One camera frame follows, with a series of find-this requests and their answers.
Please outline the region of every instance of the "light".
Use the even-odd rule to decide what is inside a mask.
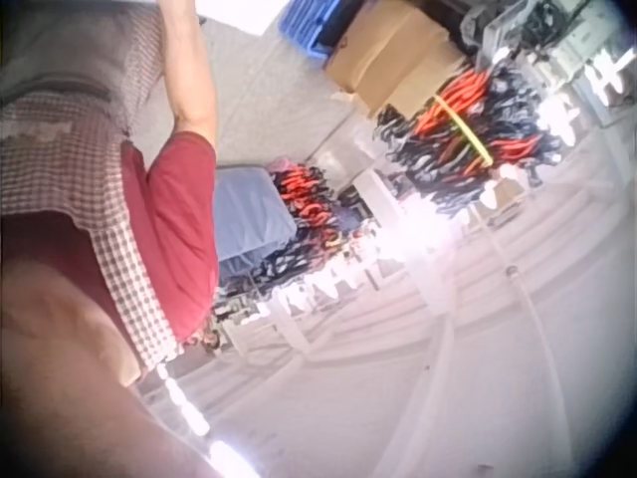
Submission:
[[[493,191],[494,189],[496,189],[497,185],[498,182],[495,179],[489,179],[487,182],[485,182],[485,190]]]
[[[539,127],[549,128],[550,132],[561,137],[565,144],[575,146],[575,130],[570,125],[572,119],[560,94],[552,95],[541,102],[537,107],[537,114]]]
[[[263,35],[290,0],[197,0],[197,13],[251,35]]]
[[[451,241],[450,221],[437,213],[437,206],[430,197],[414,194],[404,201],[403,206],[405,215],[395,242],[419,254],[424,248],[439,249]]]
[[[286,311],[286,314],[290,316],[292,314],[292,309],[290,309],[288,296],[286,295],[285,291],[281,288],[277,288],[275,289],[274,296],[277,298],[279,303],[283,306],[284,310]]]
[[[617,75],[613,59],[606,49],[603,49],[593,58],[593,66],[602,75],[599,81],[600,88],[604,88],[609,83],[617,93],[624,93],[624,85],[621,81],[621,77]]]
[[[493,189],[485,189],[480,195],[480,201],[489,209],[498,209],[498,198]]]
[[[161,378],[162,380],[166,380],[167,378],[169,378],[168,375],[168,370],[166,369],[166,365],[163,363],[160,363],[157,368],[157,374],[159,375],[159,378]]]
[[[201,412],[197,410],[192,403],[184,403],[181,406],[181,414],[195,435],[205,436],[206,433],[210,431],[210,424],[208,424]]]
[[[308,295],[301,290],[301,287],[299,287],[298,284],[291,284],[284,289],[284,291],[288,296],[290,304],[295,306],[297,309],[307,311],[310,308],[310,305],[308,304]]]
[[[511,48],[509,47],[502,47],[500,50],[498,50],[496,52],[496,54],[494,55],[493,61],[491,62],[493,65],[498,64],[499,62],[501,62],[504,58],[506,58],[509,54],[511,53]]]
[[[257,310],[261,317],[268,317],[272,313],[270,309],[268,309],[268,306],[266,306],[263,302],[257,304]]]
[[[625,87],[618,74],[635,60],[636,57],[637,51],[635,48],[631,48],[626,51],[616,63],[613,63],[608,51],[603,49],[593,58],[594,68],[590,65],[584,66],[584,76],[590,83],[595,94],[599,97],[599,100],[606,107],[609,105],[609,100],[604,89],[610,84],[619,95],[623,94]]]
[[[353,271],[350,267],[345,263],[345,259],[342,255],[336,256],[332,258],[327,265],[332,269],[334,274],[336,275],[336,280],[345,281],[345,283],[351,288],[356,289],[358,284],[354,277]]]
[[[166,385],[166,388],[168,388],[170,399],[175,405],[183,406],[188,401],[183,390],[179,388],[179,385],[177,385],[174,378],[167,378],[164,384]]]
[[[458,213],[458,219],[460,219],[460,222],[465,225],[468,226],[469,224],[471,224],[471,216],[469,215],[469,211],[467,209],[463,209]]]
[[[581,113],[581,110],[579,108],[573,108],[572,110],[568,112],[568,121],[575,120],[580,113]]]
[[[223,441],[210,445],[210,464],[224,478],[261,478],[243,457]]]
[[[305,277],[305,281],[309,286],[316,286],[330,298],[338,299],[338,290],[336,289],[334,277],[329,268],[325,267],[320,271],[308,274]]]
[[[518,179],[518,169],[512,164],[505,163],[498,170],[500,177],[505,179]]]

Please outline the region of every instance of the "hanging merchandise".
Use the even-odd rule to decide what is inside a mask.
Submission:
[[[355,218],[333,199],[322,171],[294,165],[272,173],[273,181],[297,223],[297,234],[288,244],[251,271],[250,281],[262,297],[277,286],[285,286],[301,275],[319,270],[342,250],[347,231],[357,227]]]
[[[437,212],[455,216],[489,193],[503,165],[526,170],[534,187],[535,169],[557,163],[563,143],[538,125],[540,103],[513,61],[482,73],[467,65],[414,118],[387,108],[377,134]]]

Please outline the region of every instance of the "blue cloth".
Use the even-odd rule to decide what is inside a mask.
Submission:
[[[218,169],[213,209],[222,280],[257,267],[297,233],[294,218],[262,167]]]

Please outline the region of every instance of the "red shirt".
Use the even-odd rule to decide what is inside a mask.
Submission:
[[[202,325],[217,286],[212,198],[216,156],[193,132],[175,134],[146,172],[139,150],[121,149],[132,232],[157,300],[179,342]],[[73,282],[112,318],[132,346],[90,235],[58,212],[2,217],[3,260],[32,259]]]

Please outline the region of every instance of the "person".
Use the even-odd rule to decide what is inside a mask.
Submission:
[[[203,327],[217,283],[216,99],[195,2],[12,5],[0,70],[3,465],[218,476],[126,389]],[[129,138],[162,73],[174,131],[146,171]]]

